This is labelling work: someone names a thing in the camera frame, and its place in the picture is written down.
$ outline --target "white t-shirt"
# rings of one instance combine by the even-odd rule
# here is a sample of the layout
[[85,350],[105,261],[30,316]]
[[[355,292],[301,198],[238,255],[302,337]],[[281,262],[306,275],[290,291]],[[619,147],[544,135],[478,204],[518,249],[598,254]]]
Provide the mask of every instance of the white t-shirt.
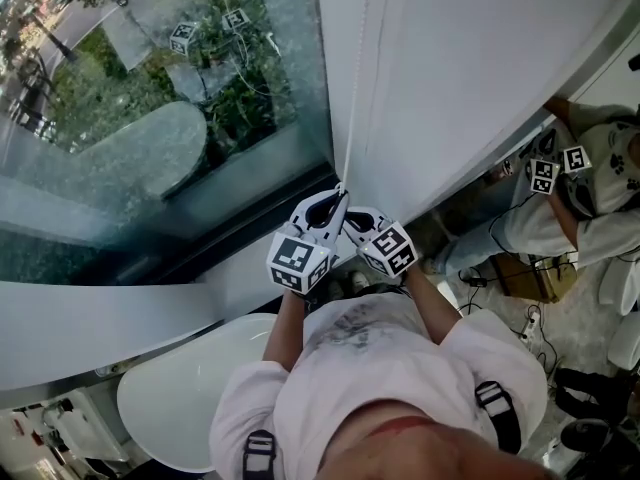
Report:
[[[595,205],[598,217],[578,226],[581,266],[633,250],[638,246],[640,210],[616,212],[640,191],[640,168],[629,156],[629,142],[638,128],[623,123],[606,124],[615,116],[633,111],[618,105],[591,107],[572,104],[569,131],[561,122],[552,126],[567,147],[573,137],[583,145],[593,169]],[[513,206],[531,194],[524,172],[520,173]],[[505,237],[518,251],[539,256],[559,256],[574,248],[565,236],[551,206],[542,194],[531,197],[522,207],[505,215]]]
[[336,301],[306,319],[305,347],[290,374],[274,362],[235,372],[211,430],[213,464],[224,480],[242,478],[246,438],[265,428],[279,447],[276,478],[311,480],[342,421],[381,399],[411,404],[497,446],[475,402],[476,386],[487,380],[511,395],[526,442],[545,412],[546,377],[495,314],[464,318],[438,346],[407,296]]

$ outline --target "cable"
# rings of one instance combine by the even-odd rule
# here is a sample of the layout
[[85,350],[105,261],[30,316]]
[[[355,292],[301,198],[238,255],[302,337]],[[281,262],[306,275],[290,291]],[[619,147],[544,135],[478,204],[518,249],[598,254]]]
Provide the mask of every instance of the cable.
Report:
[[623,263],[638,263],[640,260],[625,260],[620,256],[615,256],[615,259],[622,261]]
[[468,306],[468,307],[469,307],[469,310],[467,311],[467,316],[468,316],[468,315],[470,315],[470,314],[471,314],[471,308],[472,308],[472,307],[476,307],[476,308],[478,308],[478,309],[482,309],[482,306],[480,306],[480,305],[478,305],[478,304],[475,304],[475,303],[473,302],[473,298],[477,295],[477,293],[478,293],[478,291],[479,291],[479,290],[480,290],[480,287],[479,287],[479,286],[477,286],[477,287],[476,287],[476,291],[475,291],[475,292],[473,292],[473,295],[472,295],[471,297],[469,297],[469,302],[468,302],[467,304],[464,304],[463,306],[460,306],[460,307],[458,308],[458,311],[460,311],[460,312],[462,313],[462,310]]
[[473,277],[471,279],[474,279],[476,281],[478,281],[480,284],[475,285],[475,284],[471,284],[469,281],[469,279],[462,279],[462,277],[460,276],[460,272],[458,272],[458,279],[460,279],[460,281],[462,281],[465,284],[468,284],[469,286],[479,286],[480,288],[485,288],[487,283],[491,283],[493,281],[500,281],[500,280],[504,280],[504,279],[511,279],[512,277],[518,277],[518,276],[524,276],[524,275],[528,275],[531,273],[535,273],[535,272],[546,272],[547,270],[557,270],[559,267],[562,267],[563,265],[575,265],[577,262],[576,261],[565,261],[563,263],[558,263],[557,265],[553,265],[551,267],[545,267],[545,268],[538,268],[538,267],[533,267],[529,270],[524,270],[522,272],[518,272],[517,274],[510,274],[508,276],[502,276],[502,277],[490,277],[490,278],[486,278],[486,277]]
[[240,68],[238,68],[238,65],[233,61],[233,58],[229,57],[229,61],[231,62],[231,64],[233,64],[233,67],[236,68],[236,73],[238,74],[238,76],[240,77],[240,80],[242,80],[244,82],[244,85],[246,85],[249,89],[251,89],[253,92],[256,92],[258,94],[262,94],[263,96],[268,96],[269,98],[274,98],[276,96],[281,96],[280,94],[273,94],[273,93],[266,93],[266,92],[261,92],[258,89],[256,89],[255,87],[253,87],[249,82],[247,82],[244,77],[242,76],[242,73],[240,73]]
[[[479,271],[477,268],[475,268],[475,267],[471,267],[471,270],[475,270],[475,271],[476,271],[476,273],[478,274],[478,276],[481,276],[480,271]],[[458,279],[460,279],[460,281],[462,281],[463,283],[465,283],[465,282],[466,282],[464,279],[462,279],[462,277],[461,277],[461,272],[460,272],[460,271],[458,271]],[[462,313],[462,310],[463,310],[464,308],[466,308],[467,306],[469,306],[469,310],[467,311],[467,316],[471,314],[471,308],[472,308],[472,307],[476,307],[476,308],[478,308],[478,309],[483,309],[483,308],[482,308],[482,306],[480,306],[480,305],[478,305],[478,304],[475,304],[475,303],[473,302],[473,298],[478,294],[478,291],[479,291],[479,290],[480,290],[480,286],[476,286],[476,291],[475,291],[475,292],[473,292],[473,295],[472,295],[471,297],[469,297],[469,302],[467,302],[466,304],[464,304],[463,306],[460,306],[460,307],[458,308],[458,311],[460,311],[460,313]]]
[[496,222],[498,222],[498,220],[500,220],[502,217],[504,217],[507,213],[509,213],[511,210],[515,210],[516,208],[521,208],[522,206],[524,206],[529,199],[531,199],[533,196],[535,196],[536,194],[531,194],[529,195],[529,197],[527,197],[524,201],[522,201],[520,204],[516,204],[515,206],[512,206],[511,208],[509,208],[508,210],[505,210],[504,212],[502,212],[500,215],[498,215],[495,219],[493,219],[493,222],[491,223],[491,225],[489,226],[489,236],[491,238],[493,238],[494,242],[496,243],[496,245],[498,247],[500,247],[500,249],[502,249],[505,253],[507,253],[509,256],[512,256],[514,258],[516,258],[518,261],[520,261],[520,258],[518,256],[516,256],[515,254],[513,254],[510,251],[507,251],[502,244],[498,241],[498,239],[493,236],[493,226],[495,226]]
[[543,368],[545,373],[547,374],[547,379],[549,379],[551,377],[551,375],[553,374],[554,370],[556,369],[556,367],[558,366],[558,362],[560,357],[558,356],[558,351],[556,350],[556,348],[551,344],[551,342],[547,339],[547,336],[544,333],[544,311],[540,308],[540,306],[538,304],[531,304],[531,306],[529,306],[527,308],[527,318],[529,320],[531,320],[531,314],[532,314],[532,308],[534,310],[538,311],[538,314],[540,315],[540,335],[542,336],[542,340],[549,345],[549,347],[551,348],[551,350],[553,351],[553,355],[554,355],[554,360],[553,360],[553,364],[551,366],[550,370],[547,370],[547,354],[544,351],[540,351],[540,353],[537,355],[537,359],[539,360],[540,357],[544,356],[545,360],[543,363]]

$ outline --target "black strap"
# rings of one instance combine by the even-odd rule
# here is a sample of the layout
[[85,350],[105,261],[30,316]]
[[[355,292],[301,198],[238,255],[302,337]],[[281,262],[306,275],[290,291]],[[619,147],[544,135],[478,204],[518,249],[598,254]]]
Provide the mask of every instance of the black strap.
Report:
[[249,434],[242,458],[242,480],[274,480],[273,461],[276,439],[271,432],[256,430]]
[[507,453],[514,455],[520,451],[522,438],[518,415],[513,408],[511,396],[495,381],[483,382],[476,388],[476,402],[484,409],[491,419],[496,434],[498,446]]

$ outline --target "glass window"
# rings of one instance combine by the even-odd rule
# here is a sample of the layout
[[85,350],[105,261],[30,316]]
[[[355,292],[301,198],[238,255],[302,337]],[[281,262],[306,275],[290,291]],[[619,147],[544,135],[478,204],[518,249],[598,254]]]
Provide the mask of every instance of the glass window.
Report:
[[330,171],[316,0],[0,0],[0,46],[2,281],[122,281]]

